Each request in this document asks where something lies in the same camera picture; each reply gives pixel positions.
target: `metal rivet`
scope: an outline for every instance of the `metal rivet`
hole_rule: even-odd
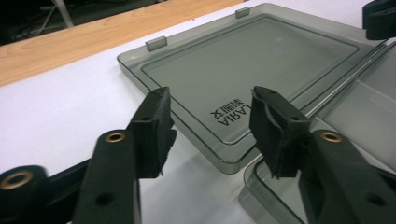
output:
[[[33,173],[30,171],[19,171],[17,173],[7,176],[0,185],[0,189],[17,189],[25,185],[33,178]]]
[[[320,136],[328,142],[339,143],[343,141],[343,138],[336,133],[321,133]]]
[[[111,133],[108,136],[106,136],[106,141],[110,143],[116,143],[122,141],[122,139],[125,138],[124,133]]]

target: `lid hinge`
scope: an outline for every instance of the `lid hinge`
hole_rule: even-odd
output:
[[[156,49],[163,48],[167,45],[168,45],[168,41],[165,36],[160,36],[158,38],[146,42],[146,48],[148,49],[148,51],[154,51]]]

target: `white work surface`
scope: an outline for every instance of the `white work surface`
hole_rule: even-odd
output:
[[[54,175],[87,160],[96,139],[124,129],[145,97],[121,72],[119,54],[264,2],[361,27],[370,1],[248,1],[7,85],[0,89],[0,173],[37,164]],[[222,174],[181,132],[163,173],[141,180],[143,223],[254,223],[238,202],[244,170]]]

